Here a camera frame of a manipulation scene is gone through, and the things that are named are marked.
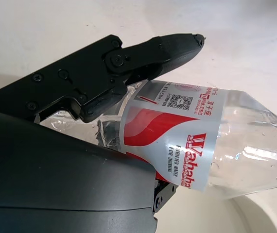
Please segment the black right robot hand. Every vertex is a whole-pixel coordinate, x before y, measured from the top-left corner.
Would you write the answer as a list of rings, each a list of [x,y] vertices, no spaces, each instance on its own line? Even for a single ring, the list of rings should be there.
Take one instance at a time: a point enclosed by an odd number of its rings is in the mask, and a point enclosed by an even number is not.
[[[91,122],[129,85],[193,59],[201,34],[122,48],[109,35],[0,89],[0,233],[154,233],[176,185],[128,155],[40,125],[65,110]]]

